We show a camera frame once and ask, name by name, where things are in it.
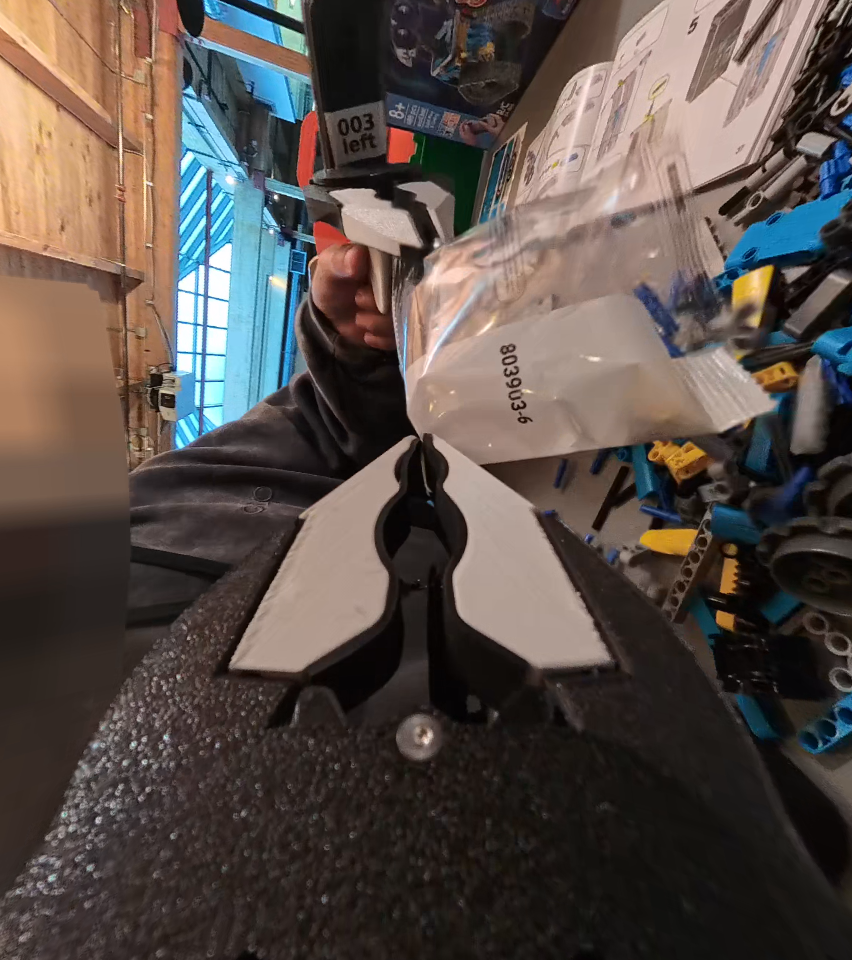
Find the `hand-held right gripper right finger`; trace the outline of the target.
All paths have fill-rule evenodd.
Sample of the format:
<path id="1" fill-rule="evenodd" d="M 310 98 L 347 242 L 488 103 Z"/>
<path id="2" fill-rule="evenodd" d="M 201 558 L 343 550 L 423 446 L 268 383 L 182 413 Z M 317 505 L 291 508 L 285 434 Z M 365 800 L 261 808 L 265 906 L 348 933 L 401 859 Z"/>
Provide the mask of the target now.
<path id="1" fill-rule="evenodd" d="M 441 575 L 444 666 L 492 710 L 523 710 L 548 684 L 615 670 L 545 518 L 446 440 L 422 457 L 449 562 Z"/>

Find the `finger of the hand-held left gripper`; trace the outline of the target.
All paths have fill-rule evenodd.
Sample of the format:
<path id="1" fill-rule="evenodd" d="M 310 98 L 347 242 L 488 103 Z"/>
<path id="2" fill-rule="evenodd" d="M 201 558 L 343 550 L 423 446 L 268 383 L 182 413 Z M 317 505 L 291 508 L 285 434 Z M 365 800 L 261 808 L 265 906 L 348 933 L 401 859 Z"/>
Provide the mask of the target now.
<path id="1" fill-rule="evenodd" d="M 437 241 L 455 237 L 455 197 L 432 179 L 418 179 L 400 184 L 399 193 L 411 198 L 415 210 L 425 210 Z"/>
<path id="2" fill-rule="evenodd" d="M 332 190 L 340 231 L 352 243 L 368 248 L 424 248 L 412 214 L 369 187 Z"/>

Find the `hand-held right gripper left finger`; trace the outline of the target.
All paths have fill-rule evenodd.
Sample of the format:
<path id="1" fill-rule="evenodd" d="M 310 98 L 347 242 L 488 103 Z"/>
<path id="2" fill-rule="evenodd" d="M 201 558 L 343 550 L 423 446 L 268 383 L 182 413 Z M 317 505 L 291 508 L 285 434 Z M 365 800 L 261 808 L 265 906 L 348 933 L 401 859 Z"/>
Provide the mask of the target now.
<path id="1" fill-rule="evenodd" d="M 411 532 L 404 438 L 306 509 L 232 654 L 232 674 L 330 690 L 355 710 L 403 656 L 396 555 Z"/>

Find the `clear bag with white label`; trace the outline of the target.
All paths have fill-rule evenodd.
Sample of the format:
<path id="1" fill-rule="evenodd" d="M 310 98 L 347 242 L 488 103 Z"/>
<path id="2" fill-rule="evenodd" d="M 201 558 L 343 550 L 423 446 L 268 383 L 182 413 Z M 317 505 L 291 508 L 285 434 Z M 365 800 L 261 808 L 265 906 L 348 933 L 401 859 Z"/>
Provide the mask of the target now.
<path id="1" fill-rule="evenodd" d="M 609 168 L 425 259 L 396 305 L 408 418 L 480 465 L 719 435 L 772 412 L 735 358 L 677 163 Z"/>

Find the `pile of small brick parts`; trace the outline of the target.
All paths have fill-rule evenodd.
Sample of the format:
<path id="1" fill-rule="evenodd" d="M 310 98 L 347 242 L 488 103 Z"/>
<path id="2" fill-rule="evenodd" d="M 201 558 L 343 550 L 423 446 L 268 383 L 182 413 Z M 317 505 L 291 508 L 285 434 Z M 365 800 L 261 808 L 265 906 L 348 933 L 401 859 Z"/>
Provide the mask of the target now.
<path id="1" fill-rule="evenodd" d="M 721 258 L 707 270 L 742 325 L 735 356 L 772 410 L 713 441 L 601 448 L 591 474 L 620 465 L 586 542 L 600 546 L 611 514 L 636 506 L 648 531 L 607 560 L 638 566 L 668 618 L 692 615 L 756 738 L 790 733 L 786 701 L 830 700 L 795 733 L 823 757 L 852 747 L 852 617 L 780 590 L 756 546 L 816 518 L 806 486 L 852 453 L 852 2 L 823 2 L 767 154 L 694 188 L 730 180 L 705 217 Z"/>

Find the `person's left forearm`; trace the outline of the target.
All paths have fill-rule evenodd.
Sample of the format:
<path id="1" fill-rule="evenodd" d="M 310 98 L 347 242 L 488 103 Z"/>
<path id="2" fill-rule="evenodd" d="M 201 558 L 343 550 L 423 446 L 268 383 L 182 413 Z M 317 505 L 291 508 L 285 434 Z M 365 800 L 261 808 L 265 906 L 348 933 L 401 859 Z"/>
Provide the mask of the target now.
<path id="1" fill-rule="evenodd" d="M 306 369 L 240 418 L 130 475 L 136 548 L 236 565 L 413 434 L 387 323 L 348 338 L 310 297 Z"/>

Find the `person's left hand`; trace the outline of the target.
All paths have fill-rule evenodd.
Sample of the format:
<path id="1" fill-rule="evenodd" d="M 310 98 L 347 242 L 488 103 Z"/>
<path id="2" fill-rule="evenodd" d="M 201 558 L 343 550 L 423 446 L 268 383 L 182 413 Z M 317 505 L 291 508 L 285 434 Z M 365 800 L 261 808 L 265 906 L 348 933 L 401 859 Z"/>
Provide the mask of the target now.
<path id="1" fill-rule="evenodd" d="M 378 352 L 396 350 L 390 313 L 379 310 L 366 246 L 329 246 L 312 261 L 311 299 L 340 340 Z"/>

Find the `green plastic bin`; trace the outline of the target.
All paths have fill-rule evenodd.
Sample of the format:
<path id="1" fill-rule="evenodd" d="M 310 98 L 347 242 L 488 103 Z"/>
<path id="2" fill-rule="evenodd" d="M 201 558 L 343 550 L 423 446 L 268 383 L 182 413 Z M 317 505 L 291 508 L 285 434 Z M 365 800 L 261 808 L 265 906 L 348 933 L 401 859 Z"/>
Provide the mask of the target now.
<path id="1" fill-rule="evenodd" d="M 413 141 L 411 162 L 428 178 L 442 182 L 454 197 L 454 235 L 467 232 L 485 153 L 465 143 L 424 133 L 415 133 Z"/>

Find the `orange plastic bin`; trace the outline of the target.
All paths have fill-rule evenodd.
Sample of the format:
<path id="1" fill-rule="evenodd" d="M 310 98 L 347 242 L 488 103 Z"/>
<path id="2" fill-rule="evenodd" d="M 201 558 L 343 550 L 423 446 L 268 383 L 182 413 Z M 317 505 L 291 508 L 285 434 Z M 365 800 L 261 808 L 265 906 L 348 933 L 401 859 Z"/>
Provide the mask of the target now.
<path id="1" fill-rule="evenodd" d="M 416 140 L 411 132 L 395 127 L 387 129 L 386 161 L 388 163 L 407 163 L 416 150 Z M 305 188 L 311 182 L 313 175 L 323 168 L 320 119 L 317 111 L 313 109 L 305 115 L 299 130 L 295 182 L 299 187 Z"/>

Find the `blue sticker sheet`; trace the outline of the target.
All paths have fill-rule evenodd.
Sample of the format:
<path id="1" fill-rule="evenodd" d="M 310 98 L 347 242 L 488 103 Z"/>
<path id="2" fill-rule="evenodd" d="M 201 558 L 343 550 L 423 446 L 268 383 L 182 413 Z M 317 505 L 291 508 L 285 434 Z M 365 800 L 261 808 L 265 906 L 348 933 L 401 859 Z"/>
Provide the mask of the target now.
<path id="1" fill-rule="evenodd" d="M 527 126 L 523 124 L 502 146 L 493 150 L 487 180 L 475 217 L 477 225 L 489 222 L 506 211 L 516 178 L 517 166 L 522 159 Z"/>

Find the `dark blue toy box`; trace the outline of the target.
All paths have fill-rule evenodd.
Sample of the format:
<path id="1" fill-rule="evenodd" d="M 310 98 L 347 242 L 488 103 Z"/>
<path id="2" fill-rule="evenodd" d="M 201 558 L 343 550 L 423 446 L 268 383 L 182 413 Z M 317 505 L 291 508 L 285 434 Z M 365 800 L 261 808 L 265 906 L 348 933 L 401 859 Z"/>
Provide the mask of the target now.
<path id="1" fill-rule="evenodd" d="M 491 148 L 578 4 L 389 2 L 387 126 Z"/>

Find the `skylight window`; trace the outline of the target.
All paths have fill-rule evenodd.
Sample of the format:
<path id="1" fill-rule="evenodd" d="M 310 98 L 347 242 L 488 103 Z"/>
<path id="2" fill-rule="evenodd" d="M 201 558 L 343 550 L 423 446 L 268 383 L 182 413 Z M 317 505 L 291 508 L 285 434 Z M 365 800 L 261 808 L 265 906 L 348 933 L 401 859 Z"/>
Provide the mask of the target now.
<path id="1" fill-rule="evenodd" d="M 194 409 L 175 426 L 177 449 L 237 420 L 301 369 L 295 315 L 312 247 L 286 237 L 237 172 L 182 152 L 175 369 L 192 376 Z"/>

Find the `open instruction booklet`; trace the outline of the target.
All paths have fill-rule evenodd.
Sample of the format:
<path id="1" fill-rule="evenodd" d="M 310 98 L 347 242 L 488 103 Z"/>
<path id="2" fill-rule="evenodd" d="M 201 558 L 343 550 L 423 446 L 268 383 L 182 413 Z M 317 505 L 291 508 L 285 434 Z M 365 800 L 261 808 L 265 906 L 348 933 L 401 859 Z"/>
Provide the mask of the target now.
<path id="1" fill-rule="evenodd" d="M 679 147 L 695 188 L 754 166 L 770 149 L 823 6 L 659 3 L 611 61 L 567 81 L 525 150 L 516 203 L 573 189 L 644 139 Z"/>

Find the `white ceiling device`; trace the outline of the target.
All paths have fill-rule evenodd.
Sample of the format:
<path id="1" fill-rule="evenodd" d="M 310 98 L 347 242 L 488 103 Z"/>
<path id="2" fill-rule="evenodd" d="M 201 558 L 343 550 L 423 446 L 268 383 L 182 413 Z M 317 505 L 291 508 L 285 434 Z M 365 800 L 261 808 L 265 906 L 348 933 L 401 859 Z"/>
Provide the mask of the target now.
<path id="1" fill-rule="evenodd" d="M 151 408 L 164 423 L 176 424 L 197 412 L 196 378 L 192 371 L 152 368 L 146 394 Z"/>

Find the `dark brick wheel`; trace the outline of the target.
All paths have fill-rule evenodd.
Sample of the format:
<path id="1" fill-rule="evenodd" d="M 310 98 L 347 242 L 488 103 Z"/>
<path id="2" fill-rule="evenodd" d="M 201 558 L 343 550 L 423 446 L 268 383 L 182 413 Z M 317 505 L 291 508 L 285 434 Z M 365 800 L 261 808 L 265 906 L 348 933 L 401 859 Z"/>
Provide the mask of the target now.
<path id="1" fill-rule="evenodd" d="M 756 556 L 780 591 L 821 612 L 852 618 L 852 519 L 803 517 L 769 528 Z"/>

